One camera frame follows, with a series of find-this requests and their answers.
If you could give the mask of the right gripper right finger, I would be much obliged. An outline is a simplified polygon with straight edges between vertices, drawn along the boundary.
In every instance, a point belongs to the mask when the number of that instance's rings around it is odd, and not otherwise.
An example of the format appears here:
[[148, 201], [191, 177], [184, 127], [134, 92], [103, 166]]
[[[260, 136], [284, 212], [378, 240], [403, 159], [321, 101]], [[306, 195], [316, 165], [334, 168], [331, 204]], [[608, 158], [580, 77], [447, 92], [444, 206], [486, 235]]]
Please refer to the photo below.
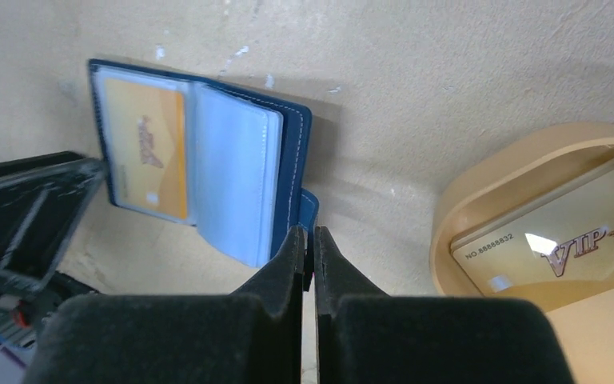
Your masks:
[[313, 236], [321, 383], [570, 383], [541, 310], [520, 299], [392, 296]]

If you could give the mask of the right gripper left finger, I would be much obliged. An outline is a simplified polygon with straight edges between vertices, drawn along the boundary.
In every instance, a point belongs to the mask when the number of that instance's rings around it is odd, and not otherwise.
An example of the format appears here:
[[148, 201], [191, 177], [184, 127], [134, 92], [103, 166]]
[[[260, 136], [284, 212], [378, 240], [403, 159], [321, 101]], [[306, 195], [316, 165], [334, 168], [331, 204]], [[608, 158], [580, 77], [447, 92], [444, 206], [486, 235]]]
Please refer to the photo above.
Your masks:
[[46, 324], [26, 383], [297, 383], [305, 232], [224, 295], [87, 294]]

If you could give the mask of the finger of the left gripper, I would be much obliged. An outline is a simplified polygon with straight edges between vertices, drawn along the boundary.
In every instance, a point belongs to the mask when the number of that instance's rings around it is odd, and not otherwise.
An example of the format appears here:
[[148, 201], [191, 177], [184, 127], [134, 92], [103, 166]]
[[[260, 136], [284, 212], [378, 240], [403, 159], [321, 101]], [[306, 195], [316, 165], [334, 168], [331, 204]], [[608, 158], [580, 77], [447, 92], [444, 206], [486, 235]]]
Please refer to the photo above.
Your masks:
[[73, 162], [85, 158], [85, 155], [73, 152], [62, 151], [53, 154], [45, 154], [30, 158], [21, 158], [7, 162], [0, 162], [0, 178], [12, 174], [19, 174], [37, 168], [56, 166], [67, 162]]
[[105, 177], [85, 157], [0, 178], [0, 294], [44, 289]]

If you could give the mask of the blue leather card holder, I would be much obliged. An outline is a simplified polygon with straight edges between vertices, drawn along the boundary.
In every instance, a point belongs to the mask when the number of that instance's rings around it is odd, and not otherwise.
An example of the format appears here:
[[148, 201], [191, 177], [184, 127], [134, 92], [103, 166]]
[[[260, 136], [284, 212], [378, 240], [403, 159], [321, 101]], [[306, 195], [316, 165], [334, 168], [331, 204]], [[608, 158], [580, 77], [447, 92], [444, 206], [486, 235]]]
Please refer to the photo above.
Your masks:
[[[195, 227], [213, 248], [256, 268], [277, 255], [290, 228], [313, 228], [319, 202], [303, 187], [313, 123], [307, 106], [196, 74], [99, 58], [87, 67], [112, 205]], [[103, 123], [105, 78], [173, 85], [184, 92], [184, 220], [117, 203]]]

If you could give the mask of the beige credit card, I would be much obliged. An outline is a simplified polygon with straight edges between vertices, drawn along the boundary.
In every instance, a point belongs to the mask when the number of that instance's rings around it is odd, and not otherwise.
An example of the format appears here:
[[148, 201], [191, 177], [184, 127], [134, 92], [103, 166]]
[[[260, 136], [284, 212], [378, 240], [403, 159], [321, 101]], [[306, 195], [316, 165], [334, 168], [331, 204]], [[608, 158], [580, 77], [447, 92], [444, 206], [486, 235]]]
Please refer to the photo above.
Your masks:
[[450, 246], [451, 255], [485, 295], [545, 288], [556, 299], [580, 284], [581, 294], [614, 287], [614, 158]]

